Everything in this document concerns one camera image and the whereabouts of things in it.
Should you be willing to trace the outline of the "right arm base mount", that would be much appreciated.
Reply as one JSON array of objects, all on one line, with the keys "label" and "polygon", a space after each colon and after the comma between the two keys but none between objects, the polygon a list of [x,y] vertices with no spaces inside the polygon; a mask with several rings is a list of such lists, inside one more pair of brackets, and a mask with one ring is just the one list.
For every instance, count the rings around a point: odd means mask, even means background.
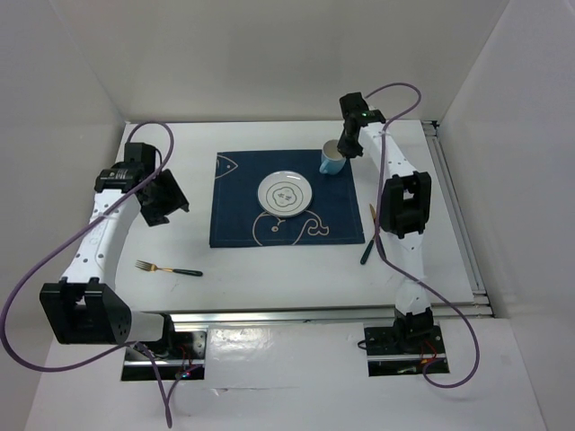
[{"label": "right arm base mount", "polygon": [[443,334],[435,325],[429,335],[399,340],[392,327],[365,327],[357,347],[366,352],[370,377],[422,374],[449,374]]}]

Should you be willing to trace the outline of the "white plate blue rim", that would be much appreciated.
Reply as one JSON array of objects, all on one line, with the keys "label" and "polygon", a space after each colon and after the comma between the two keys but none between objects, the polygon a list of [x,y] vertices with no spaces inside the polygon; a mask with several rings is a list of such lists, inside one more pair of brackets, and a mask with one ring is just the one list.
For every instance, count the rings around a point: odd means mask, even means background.
[{"label": "white plate blue rim", "polygon": [[300,173],[292,171],[269,174],[257,189],[260,207],[279,218],[302,214],[310,207],[313,196],[310,182]]}]

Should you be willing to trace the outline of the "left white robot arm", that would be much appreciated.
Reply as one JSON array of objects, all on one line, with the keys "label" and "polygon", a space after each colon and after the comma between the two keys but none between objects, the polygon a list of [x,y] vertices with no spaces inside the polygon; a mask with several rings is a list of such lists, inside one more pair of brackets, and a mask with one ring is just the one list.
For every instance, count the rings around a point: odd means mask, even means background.
[{"label": "left white robot arm", "polygon": [[116,294],[120,256],[130,226],[142,216],[148,226],[167,224],[169,215],[187,211],[189,202],[173,174],[163,170],[140,191],[130,190],[155,172],[158,150],[129,143],[124,159],[102,171],[95,182],[92,220],[75,257],[56,283],[40,290],[40,303],[61,344],[120,345],[145,342],[166,358],[177,348],[176,334],[161,313],[135,312]]}]

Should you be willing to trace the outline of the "light blue mug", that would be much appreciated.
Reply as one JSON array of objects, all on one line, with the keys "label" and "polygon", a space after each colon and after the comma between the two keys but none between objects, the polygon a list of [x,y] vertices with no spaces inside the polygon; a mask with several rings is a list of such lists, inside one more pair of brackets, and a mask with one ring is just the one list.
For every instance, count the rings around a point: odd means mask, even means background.
[{"label": "light blue mug", "polygon": [[347,159],[338,150],[338,141],[327,141],[322,148],[319,172],[323,175],[337,175]]}]

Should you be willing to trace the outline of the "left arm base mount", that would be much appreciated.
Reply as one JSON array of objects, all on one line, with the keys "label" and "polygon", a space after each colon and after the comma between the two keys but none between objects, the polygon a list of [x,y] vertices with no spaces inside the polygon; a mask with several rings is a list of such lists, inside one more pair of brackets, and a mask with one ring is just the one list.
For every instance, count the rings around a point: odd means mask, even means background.
[{"label": "left arm base mount", "polygon": [[[171,331],[168,339],[144,346],[154,358],[163,381],[201,381],[206,372],[207,341],[206,330]],[[120,379],[123,382],[151,382],[156,379],[152,362],[143,348],[126,349]]]}]

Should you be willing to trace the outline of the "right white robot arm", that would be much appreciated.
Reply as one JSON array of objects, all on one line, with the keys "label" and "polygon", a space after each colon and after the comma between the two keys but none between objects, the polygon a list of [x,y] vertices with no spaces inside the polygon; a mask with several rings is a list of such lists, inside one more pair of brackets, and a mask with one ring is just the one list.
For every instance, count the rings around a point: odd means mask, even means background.
[{"label": "right white robot arm", "polygon": [[338,152],[347,159],[369,156],[379,171],[376,238],[385,261],[402,275],[394,300],[391,346],[402,353],[420,348],[434,327],[424,278],[423,234],[429,220],[432,180],[418,171],[389,131],[380,110],[359,92],[340,97],[343,130]]}]

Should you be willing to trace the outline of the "blue whale placemat cloth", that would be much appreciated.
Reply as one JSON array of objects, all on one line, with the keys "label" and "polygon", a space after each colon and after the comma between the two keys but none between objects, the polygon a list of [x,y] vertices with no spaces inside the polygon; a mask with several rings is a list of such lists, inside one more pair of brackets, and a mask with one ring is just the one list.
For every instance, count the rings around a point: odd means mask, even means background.
[{"label": "blue whale placemat cloth", "polygon": [[[349,164],[335,175],[319,172],[317,149],[217,154],[210,220],[211,248],[361,244],[364,229]],[[311,204],[300,215],[275,216],[258,200],[258,187],[274,172],[301,174]]]}]

